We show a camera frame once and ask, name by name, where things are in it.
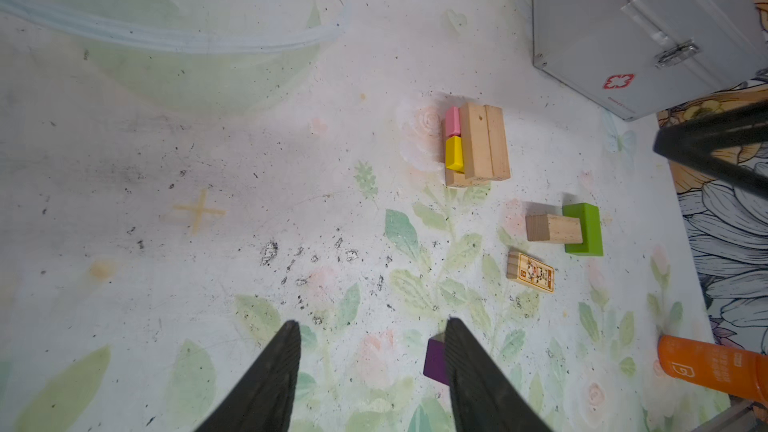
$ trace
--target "clear plastic bowl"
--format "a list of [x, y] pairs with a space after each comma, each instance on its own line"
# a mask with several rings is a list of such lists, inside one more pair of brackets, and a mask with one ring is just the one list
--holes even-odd
[[83, 58], [176, 110], [270, 106], [307, 72], [320, 43], [315, 0], [0, 0], [0, 10], [76, 37]]

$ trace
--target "floral pattern mat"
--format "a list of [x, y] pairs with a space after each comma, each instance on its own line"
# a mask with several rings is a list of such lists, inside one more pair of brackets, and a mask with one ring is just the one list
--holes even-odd
[[[530, 0], [352, 4], [277, 104], [208, 115], [0, 18], [0, 430], [194, 430], [289, 319], [294, 431], [453, 430], [422, 376], [449, 316], [557, 432], [728, 407], [658, 364], [660, 334], [713, 336], [654, 118], [531, 67]], [[444, 187], [440, 119], [466, 100], [504, 109], [511, 179]], [[604, 257], [526, 240], [572, 202], [600, 207]], [[553, 294], [506, 279], [511, 248]]]

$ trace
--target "dirt stain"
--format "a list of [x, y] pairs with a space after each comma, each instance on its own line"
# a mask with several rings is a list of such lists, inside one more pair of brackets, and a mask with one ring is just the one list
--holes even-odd
[[88, 269], [88, 273], [91, 277], [98, 279], [99, 281], [105, 281], [112, 277], [118, 270], [117, 265], [111, 260], [99, 259], [95, 260], [91, 267]]

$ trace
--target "orange cylinder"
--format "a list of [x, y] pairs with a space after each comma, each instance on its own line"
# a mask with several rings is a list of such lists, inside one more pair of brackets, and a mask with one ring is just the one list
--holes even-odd
[[667, 375], [764, 404], [768, 357], [724, 345], [665, 335], [659, 362]]

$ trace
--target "pink block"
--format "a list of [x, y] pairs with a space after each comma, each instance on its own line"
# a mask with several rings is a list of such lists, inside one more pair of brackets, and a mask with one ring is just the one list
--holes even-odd
[[458, 107], [451, 107], [446, 112], [446, 140], [461, 134], [462, 128], [458, 124]]

